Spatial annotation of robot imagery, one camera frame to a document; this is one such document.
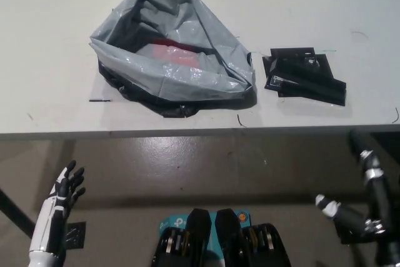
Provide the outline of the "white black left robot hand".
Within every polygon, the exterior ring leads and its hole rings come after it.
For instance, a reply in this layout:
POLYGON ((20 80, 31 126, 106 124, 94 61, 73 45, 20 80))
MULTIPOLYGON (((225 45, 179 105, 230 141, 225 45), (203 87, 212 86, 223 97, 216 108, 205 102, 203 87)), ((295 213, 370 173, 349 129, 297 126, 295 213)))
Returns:
POLYGON ((29 251, 61 254, 66 240, 69 215, 78 198, 86 192, 81 186, 84 168, 77 171, 72 160, 57 177, 49 195, 44 200, 34 229, 29 251))

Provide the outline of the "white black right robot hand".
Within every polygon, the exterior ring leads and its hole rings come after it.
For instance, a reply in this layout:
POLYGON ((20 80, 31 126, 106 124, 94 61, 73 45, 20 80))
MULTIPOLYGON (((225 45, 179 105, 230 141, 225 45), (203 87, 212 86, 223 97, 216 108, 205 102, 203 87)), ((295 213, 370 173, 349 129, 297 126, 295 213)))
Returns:
POLYGON ((399 239, 399 217, 396 216, 393 196, 380 159, 357 131, 350 131, 348 139, 351 153, 361 169, 369 213, 364 216, 323 194, 315 197, 315 205, 334 222, 344 242, 396 241, 399 239))

